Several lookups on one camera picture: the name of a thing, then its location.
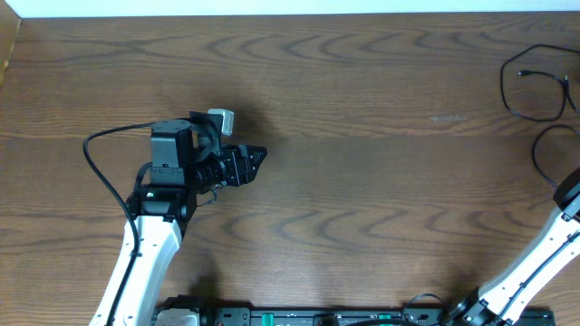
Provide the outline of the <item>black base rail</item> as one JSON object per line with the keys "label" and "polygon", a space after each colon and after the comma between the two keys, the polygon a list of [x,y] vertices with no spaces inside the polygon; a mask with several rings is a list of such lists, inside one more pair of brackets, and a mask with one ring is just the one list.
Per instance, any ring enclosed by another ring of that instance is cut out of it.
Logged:
{"label": "black base rail", "polygon": [[448,309],[422,294],[402,307],[260,307],[251,302],[178,295],[154,309],[155,326],[443,325]]}

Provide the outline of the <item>black usb cable thick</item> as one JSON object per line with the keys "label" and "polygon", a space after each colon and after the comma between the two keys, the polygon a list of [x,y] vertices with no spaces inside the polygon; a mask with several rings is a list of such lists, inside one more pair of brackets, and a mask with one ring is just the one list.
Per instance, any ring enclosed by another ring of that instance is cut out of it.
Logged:
{"label": "black usb cable thick", "polygon": [[566,109],[579,112],[579,51],[535,44],[499,68],[500,99],[513,115],[554,122]]}

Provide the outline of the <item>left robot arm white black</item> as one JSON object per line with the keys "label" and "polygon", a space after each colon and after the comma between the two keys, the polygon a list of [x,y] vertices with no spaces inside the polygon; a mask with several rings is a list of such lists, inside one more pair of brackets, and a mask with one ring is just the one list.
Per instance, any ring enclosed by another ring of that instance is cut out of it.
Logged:
{"label": "left robot arm white black", "polygon": [[180,249],[198,196],[252,182],[267,150],[225,144],[225,114],[193,112],[149,123],[151,160],[140,167],[120,204],[127,222],[121,251],[93,325],[149,325],[165,274]]}

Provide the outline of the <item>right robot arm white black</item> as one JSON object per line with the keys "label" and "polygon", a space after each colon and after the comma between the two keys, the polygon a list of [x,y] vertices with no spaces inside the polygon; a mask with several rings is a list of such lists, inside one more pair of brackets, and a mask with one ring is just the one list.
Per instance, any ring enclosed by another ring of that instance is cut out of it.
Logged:
{"label": "right robot arm white black", "polygon": [[460,300],[444,325],[513,325],[529,302],[579,255],[579,171],[556,189],[545,225],[512,264]]}

